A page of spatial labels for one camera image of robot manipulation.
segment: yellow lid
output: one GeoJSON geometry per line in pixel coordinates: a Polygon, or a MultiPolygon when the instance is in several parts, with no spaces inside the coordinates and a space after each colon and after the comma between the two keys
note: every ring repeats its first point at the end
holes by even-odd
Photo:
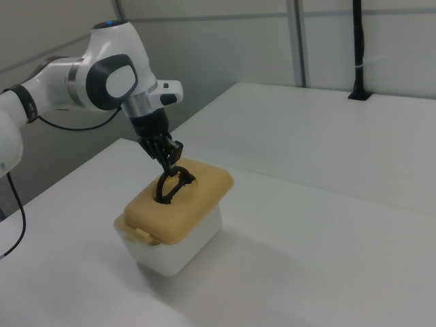
{"type": "MultiPolygon", "coordinates": [[[[157,242],[171,245],[181,241],[218,204],[233,186],[230,174],[218,167],[191,159],[177,163],[196,179],[182,187],[171,204],[154,201],[158,178],[136,196],[124,210],[124,223],[157,242]]],[[[178,177],[168,177],[163,186],[167,194],[178,183],[178,177]]]]}

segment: black cable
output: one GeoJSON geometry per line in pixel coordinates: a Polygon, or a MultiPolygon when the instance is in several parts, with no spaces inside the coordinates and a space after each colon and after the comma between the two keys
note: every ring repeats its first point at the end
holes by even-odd
{"type": "Polygon", "coordinates": [[[91,131],[92,129],[97,129],[100,128],[104,125],[106,125],[107,123],[109,123],[113,118],[115,118],[116,114],[118,114],[121,111],[121,108],[116,109],[115,113],[107,120],[104,121],[103,123],[96,125],[96,126],[92,126],[92,127],[85,127],[85,128],[69,128],[69,127],[64,127],[64,126],[59,126],[56,125],[54,123],[51,123],[50,121],[47,121],[46,119],[42,118],[41,116],[38,116],[38,118],[45,122],[45,124],[48,124],[50,126],[59,128],[59,129],[63,129],[64,131],[91,131]]]}
{"type": "Polygon", "coordinates": [[[11,173],[10,172],[7,173],[7,180],[9,181],[9,184],[11,185],[11,189],[14,192],[16,201],[17,201],[17,203],[18,203],[18,205],[20,207],[20,210],[21,210],[21,215],[22,215],[22,231],[21,231],[20,238],[16,241],[16,243],[8,251],[6,251],[5,254],[0,255],[0,260],[3,259],[5,256],[7,256],[9,253],[11,253],[13,250],[15,250],[15,248],[18,246],[18,244],[20,244],[20,242],[21,242],[21,240],[24,237],[25,232],[26,232],[26,213],[25,213],[25,209],[22,206],[20,197],[18,196],[18,193],[16,191],[14,183],[12,182],[12,177],[11,177],[11,173]]]}
{"type": "MultiPolygon", "coordinates": [[[[48,124],[50,126],[53,126],[53,127],[59,128],[59,129],[63,129],[65,131],[91,131],[92,129],[97,129],[97,128],[102,127],[102,126],[106,125],[107,123],[109,123],[113,118],[115,118],[115,116],[120,111],[121,111],[121,108],[117,108],[116,111],[114,112],[114,114],[111,117],[109,117],[109,119],[107,121],[104,121],[103,123],[96,125],[96,126],[85,127],[85,128],[69,128],[69,127],[59,126],[59,125],[56,125],[54,123],[51,123],[50,121],[47,121],[46,119],[42,118],[41,116],[38,116],[38,118],[41,121],[45,122],[45,124],[48,124]]],[[[20,238],[16,241],[16,243],[9,250],[7,250],[3,255],[0,255],[0,260],[3,259],[5,256],[9,255],[11,252],[13,252],[13,250],[15,250],[15,248],[21,243],[22,238],[24,237],[25,232],[26,232],[25,209],[22,206],[20,197],[18,196],[18,192],[16,191],[16,188],[15,188],[14,182],[12,182],[12,177],[11,177],[10,172],[7,173],[7,179],[9,181],[9,184],[11,186],[12,191],[14,192],[15,199],[20,207],[20,211],[21,211],[21,215],[22,215],[22,231],[21,231],[20,238]]]]}

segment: white wall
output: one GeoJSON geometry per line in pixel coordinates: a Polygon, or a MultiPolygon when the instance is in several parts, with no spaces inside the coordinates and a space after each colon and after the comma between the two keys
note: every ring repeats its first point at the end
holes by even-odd
{"type": "MultiPolygon", "coordinates": [[[[351,91],[352,1],[302,0],[308,87],[351,91]]],[[[436,2],[363,0],[365,88],[436,98],[436,2]]]]}
{"type": "MultiPolygon", "coordinates": [[[[0,90],[22,82],[47,57],[83,55],[90,28],[114,18],[114,8],[107,0],[0,1],[0,90]]],[[[92,126],[109,116],[107,112],[65,110],[44,115],[71,127],[92,126]]],[[[122,113],[96,131],[61,131],[37,120],[21,132],[24,154],[11,174],[24,203],[118,138],[136,138],[122,113]]],[[[0,178],[0,207],[6,215],[18,209],[6,178],[0,178]]]]}
{"type": "Polygon", "coordinates": [[[286,0],[122,0],[159,79],[185,98],[174,128],[237,82],[296,85],[286,0]]]}

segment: white container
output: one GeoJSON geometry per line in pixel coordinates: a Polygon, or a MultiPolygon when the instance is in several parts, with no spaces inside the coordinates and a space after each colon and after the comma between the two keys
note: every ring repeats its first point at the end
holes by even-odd
{"type": "MultiPolygon", "coordinates": [[[[171,204],[154,201],[156,179],[114,222],[131,256],[167,277],[178,273],[221,229],[218,202],[234,183],[221,168],[190,159],[181,159],[178,164],[196,179],[182,187],[171,204]]],[[[178,183],[178,178],[167,181],[164,193],[178,183]]]]}
{"type": "Polygon", "coordinates": [[[115,228],[132,257],[145,266],[167,277],[177,274],[222,227],[221,213],[217,205],[180,242],[173,245],[149,245],[131,234],[115,228]]]}

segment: table surface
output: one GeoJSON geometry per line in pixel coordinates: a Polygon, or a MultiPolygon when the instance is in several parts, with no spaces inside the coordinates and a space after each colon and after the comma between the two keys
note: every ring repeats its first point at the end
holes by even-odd
{"type": "Polygon", "coordinates": [[[182,124],[185,154],[436,217],[436,101],[240,83],[182,124]]]}
{"type": "MultiPolygon", "coordinates": [[[[434,326],[435,218],[201,159],[235,186],[223,230],[173,278],[138,266],[112,227],[160,174],[135,142],[26,205],[27,235],[0,262],[0,326],[434,326]]],[[[15,213],[1,248],[19,233],[15,213]]]]}

